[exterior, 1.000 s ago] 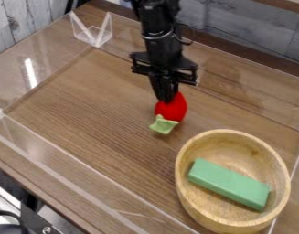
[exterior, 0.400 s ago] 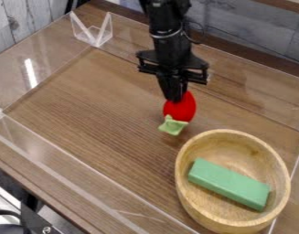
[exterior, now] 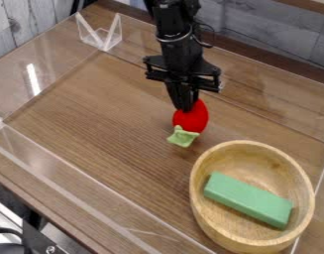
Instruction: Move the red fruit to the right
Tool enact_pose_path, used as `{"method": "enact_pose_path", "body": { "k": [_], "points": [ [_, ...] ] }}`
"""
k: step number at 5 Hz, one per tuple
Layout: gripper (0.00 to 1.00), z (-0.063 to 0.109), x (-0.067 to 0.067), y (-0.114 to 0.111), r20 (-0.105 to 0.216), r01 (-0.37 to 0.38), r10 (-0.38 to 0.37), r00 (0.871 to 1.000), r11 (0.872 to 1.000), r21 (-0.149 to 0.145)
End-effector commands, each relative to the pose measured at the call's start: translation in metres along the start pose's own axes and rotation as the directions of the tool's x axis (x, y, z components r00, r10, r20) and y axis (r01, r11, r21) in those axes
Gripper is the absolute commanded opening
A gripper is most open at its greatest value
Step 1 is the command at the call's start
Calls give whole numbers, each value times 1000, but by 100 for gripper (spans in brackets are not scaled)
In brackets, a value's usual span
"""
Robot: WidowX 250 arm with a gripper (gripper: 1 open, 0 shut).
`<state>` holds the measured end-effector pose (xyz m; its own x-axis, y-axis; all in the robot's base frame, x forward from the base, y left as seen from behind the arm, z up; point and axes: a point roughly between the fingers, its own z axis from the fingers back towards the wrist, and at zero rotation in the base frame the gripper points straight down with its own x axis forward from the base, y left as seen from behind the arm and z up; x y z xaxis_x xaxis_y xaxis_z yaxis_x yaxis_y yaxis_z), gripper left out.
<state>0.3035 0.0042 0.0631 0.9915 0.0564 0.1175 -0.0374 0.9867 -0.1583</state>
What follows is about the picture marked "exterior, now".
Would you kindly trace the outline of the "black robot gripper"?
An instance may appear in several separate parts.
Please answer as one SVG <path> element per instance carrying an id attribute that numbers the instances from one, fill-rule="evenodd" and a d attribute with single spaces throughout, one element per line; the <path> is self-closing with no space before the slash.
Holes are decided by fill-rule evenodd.
<path id="1" fill-rule="evenodd" d="M 209 63 L 205 58 L 199 58 L 193 64 L 191 68 L 186 71 L 171 69 L 162 56 L 147 56 L 143 58 L 147 67 L 146 78 L 156 81 L 166 82 L 181 81 L 189 85 L 183 87 L 183 98 L 181 87 L 175 82 L 167 82 L 166 87 L 171 101 L 177 109 L 190 112 L 194 108 L 195 102 L 199 99 L 199 89 L 211 92 L 221 92 L 222 70 Z"/>

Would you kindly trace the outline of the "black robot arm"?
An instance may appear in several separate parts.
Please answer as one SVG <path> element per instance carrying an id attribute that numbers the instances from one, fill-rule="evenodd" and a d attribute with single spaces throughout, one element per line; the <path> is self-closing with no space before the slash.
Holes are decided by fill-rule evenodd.
<path id="1" fill-rule="evenodd" d="M 199 92 L 221 91 L 222 69 L 205 59 L 202 23 L 197 14 L 199 0 L 143 0 L 155 22 L 156 41 L 162 54 L 147 56 L 146 78 L 166 84 L 171 101 L 178 110 L 190 112 L 199 101 Z"/>

